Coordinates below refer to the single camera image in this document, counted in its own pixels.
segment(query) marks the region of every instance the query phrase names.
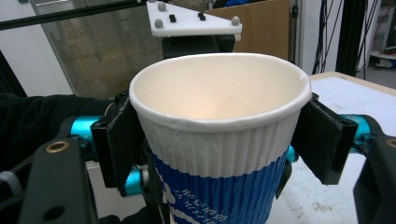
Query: cup rim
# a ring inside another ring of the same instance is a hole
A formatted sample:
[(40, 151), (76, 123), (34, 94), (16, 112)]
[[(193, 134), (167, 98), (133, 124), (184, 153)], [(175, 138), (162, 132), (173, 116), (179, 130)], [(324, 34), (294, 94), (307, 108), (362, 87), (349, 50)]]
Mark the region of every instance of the cup rim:
[[(292, 65), (292, 68), (296, 71), (296, 74), (300, 76), (300, 81), (303, 84), (302, 90), (299, 92), (294, 99), (290, 102), (282, 105), (276, 109), (250, 115), (244, 117), (237, 117), (232, 119), (190, 119), (181, 116), (174, 116), (165, 114), (150, 107), (144, 105), (134, 94), (134, 86), (141, 76), (143, 76), (149, 69), (157, 66), (161, 66), (164, 63), (172, 63), (173, 61), (180, 60), (191, 60), (194, 58), (202, 57), (256, 57), (275, 60), (281, 64)], [(259, 53), (210, 53), (210, 54), (197, 54), (182, 56), (173, 59), (167, 59), (154, 63), (143, 70), (141, 70), (131, 81), (129, 89), (130, 102), (134, 109), (137, 111), (139, 116), (143, 116), (146, 119), (151, 120), (162, 126), (176, 129), (183, 132), (196, 132), (196, 133), (227, 133), (235, 131), (243, 131), (247, 129), (252, 129), (255, 127), (260, 127), (267, 125), (269, 123), (277, 122), (281, 119), (287, 118), (288, 116), (300, 111), (301, 108), (309, 101), (311, 98), (311, 85), (308, 75), (296, 65), (289, 63), (283, 59), (279, 59), (274, 56), (264, 55)]]

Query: metal bar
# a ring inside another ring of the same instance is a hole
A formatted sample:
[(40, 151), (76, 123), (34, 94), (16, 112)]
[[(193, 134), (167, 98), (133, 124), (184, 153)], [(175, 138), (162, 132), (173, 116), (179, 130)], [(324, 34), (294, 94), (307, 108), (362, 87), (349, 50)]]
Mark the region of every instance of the metal bar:
[(141, 1), (141, 3), (138, 3), (136, 0), (131, 0), (131, 1), (103, 4), (100, 6), (93, 6), (93, 7), (86, 6), (84, 8), (76, 8), (67, 11), (20, 18), (12, 21), (0, 21), (0, 31), (14, 29), (14, 28), (21, 28), (31, 25), (38, 25), (53, 21), (64, 21), (78, 17), (92, 16), (105, 12), (117, 11), (125, 8), (141, 7), (144, 6), (145, 3), (146, 1)]
[(335, 71), (352, 77), (356, 76), (355, 69), (359, 61), (364, 10), (364, 1), (348, 0), (344, 2)]

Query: black sleeve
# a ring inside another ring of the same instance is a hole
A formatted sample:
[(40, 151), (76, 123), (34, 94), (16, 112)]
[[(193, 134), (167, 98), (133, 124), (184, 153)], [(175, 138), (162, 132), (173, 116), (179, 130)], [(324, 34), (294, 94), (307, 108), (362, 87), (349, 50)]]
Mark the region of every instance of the black sleeve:
[(0, 94), (0, 172), (10, 170), (56, 136), (64, 119), (104, 115), (110, 101), (52, 95)]

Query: cardboard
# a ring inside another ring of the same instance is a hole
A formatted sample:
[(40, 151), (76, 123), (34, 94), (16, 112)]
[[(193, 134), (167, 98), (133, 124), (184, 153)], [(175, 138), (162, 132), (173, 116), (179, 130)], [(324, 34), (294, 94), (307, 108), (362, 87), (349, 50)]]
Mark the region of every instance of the cardboard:
[(236, 7), (208, 10), (205, 13), (227, 20), (239, 17), (243, 24), (235, 52), (250, 52), (289, 58), (289, 0), (266, 0)]

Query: floor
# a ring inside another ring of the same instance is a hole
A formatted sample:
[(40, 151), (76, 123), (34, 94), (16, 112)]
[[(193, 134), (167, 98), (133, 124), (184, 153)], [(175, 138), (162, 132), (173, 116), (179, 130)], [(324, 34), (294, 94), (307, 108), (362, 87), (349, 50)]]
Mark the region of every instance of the floor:
[(396, 90), (396, 68), (379, 68), (369, 65), (365, 74), (359, 71), (356, 77)]

